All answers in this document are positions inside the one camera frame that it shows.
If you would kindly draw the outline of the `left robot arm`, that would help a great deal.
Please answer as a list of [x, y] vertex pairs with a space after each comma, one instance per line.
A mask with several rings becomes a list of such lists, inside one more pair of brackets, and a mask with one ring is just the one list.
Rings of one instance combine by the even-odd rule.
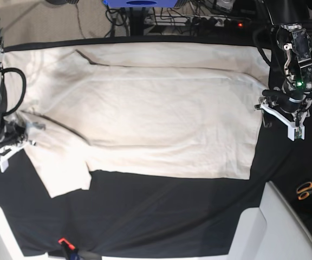
[[312, 46], [303, 22], [309, 19], [304, 1], [257, 1], [257, 11], [269, 31], [271, 47], [279, 47], [285, 63], [279, 64], [284, 81], [280, 87], [266, 89], [255, 106], [263, 114], [264, 127], [270, 127], [267, 115], [287, 126], [292, 141], [305, 138], [304, 121], [312, 106]]

